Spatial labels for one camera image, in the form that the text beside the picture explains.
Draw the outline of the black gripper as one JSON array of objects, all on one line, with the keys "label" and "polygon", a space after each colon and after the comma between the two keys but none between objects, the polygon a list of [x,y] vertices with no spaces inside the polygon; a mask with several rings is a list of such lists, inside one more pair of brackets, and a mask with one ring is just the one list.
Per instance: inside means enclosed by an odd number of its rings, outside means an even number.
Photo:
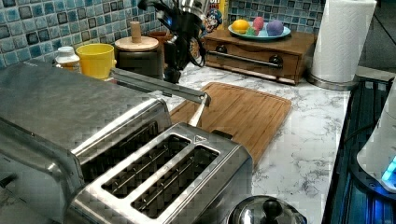
[{"label": "black gripper", "polygon": [[189,63],[199,65],[192,55],[193,44],[196,38],[186,38],[183,35],[173,35],[163,43],[164,59],[167,67],[164,69],[164,80],[173,84],[179,82],[181,72]]}]

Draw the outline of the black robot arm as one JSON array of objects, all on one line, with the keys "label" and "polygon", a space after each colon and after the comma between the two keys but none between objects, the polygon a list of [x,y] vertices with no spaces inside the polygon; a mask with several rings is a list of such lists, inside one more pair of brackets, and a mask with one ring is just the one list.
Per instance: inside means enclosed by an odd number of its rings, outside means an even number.
[{"label": "black robot arm", "polygon": [[167,67],[164,70],[164,80],[177,84],[181,71],[189,63],[203,67],[206,50],[199,39],[203,25],[204,11],[208,0],[172,0],[169,7],[163,0],[140,0],[138,7],[147,10],[154,7],[157,19],[173,36],[163,43],[164,60]]}]

